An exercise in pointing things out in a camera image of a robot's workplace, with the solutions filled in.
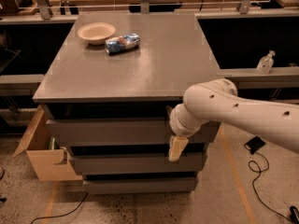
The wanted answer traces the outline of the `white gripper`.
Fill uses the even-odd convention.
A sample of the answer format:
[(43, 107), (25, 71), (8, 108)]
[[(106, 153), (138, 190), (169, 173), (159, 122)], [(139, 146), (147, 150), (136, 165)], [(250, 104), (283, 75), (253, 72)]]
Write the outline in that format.
[(172, 135), (170, 137), (168, 153), (170, 161), (179, 160), (182, 151), (189, 143), (187, 137), (191, 137), (197, 133), (205, 123), (207, 123), (206, 119), (197, 119), (183, 104), (179, 104), (172, 109), (169, 124), (173, 133), (177, 136)]

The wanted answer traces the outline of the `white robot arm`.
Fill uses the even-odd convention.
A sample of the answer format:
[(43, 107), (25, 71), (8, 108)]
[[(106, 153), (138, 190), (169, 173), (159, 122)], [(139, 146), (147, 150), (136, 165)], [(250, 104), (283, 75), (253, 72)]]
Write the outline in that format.
[(235, 126), (267, 141), (299, 152), (299, 106), (237, 96), (235, 84), (217, 79), (189, 87), (183, 102), (170, 112), (173, 131), (169, 160), (178, 161), (189, 138), (209, 121)]

